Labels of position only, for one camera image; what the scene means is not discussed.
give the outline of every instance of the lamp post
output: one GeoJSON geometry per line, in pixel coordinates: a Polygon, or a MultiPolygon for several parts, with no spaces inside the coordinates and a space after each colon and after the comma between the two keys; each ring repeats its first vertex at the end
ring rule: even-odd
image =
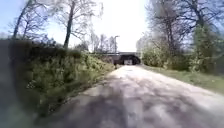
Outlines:
{"type": "Polygon", "coordinates": [[[117,37],[120,37],[120,36],[115,36],[114,37],[114,41],[115,41],[115,53],[117,53],[117,37]]]}

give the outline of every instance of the overpass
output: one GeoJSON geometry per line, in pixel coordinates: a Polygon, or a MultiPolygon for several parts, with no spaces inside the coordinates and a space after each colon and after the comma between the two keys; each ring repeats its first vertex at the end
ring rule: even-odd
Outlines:
{"type": "Polygon", "coordinates": [[[136,65],[141,63],[141,53],[138,52],[118,52],[118,53],[98,53],[105,55],[106,58],[113,61],[113,64],[136,65]]]}

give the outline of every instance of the grassy slope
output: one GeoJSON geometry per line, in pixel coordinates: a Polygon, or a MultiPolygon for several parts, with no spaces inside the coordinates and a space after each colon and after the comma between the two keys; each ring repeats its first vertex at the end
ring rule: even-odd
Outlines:
{"type": "Polygon", "coordinates": [[[53,113],[114,70],[90,55],[47,45],[18,41],[10,51],[16,91],[39,116],[53,113]]]}
{"type": "Polygon", "coordinates": [[[162,68],[146,67],[146,69],[164,74],[169,77],[199,86],[214,92],[224,94],[224,76],[207,75],[196,72],[173,71],[162,68]]]}

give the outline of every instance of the green grass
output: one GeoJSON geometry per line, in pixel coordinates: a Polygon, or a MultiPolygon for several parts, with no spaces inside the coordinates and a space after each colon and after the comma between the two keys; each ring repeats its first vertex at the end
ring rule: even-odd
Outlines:
{"type": "Polygon", "coordinates": [[[169,77],[173,77],[177,80],[211,90],[213,92],[224,94],[224,76],[221,75],[208,75],[197,72],[174,71],[155,67],[145,68],[169,77]]]}

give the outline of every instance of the paved path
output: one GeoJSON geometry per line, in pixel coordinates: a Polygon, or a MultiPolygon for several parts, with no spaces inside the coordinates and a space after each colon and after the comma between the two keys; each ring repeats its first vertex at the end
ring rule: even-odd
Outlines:
{"type": "Polygon", "coordinates": [[[50,128],[224,128],[224,98],[124,66],[47,121],[50,128]]]}

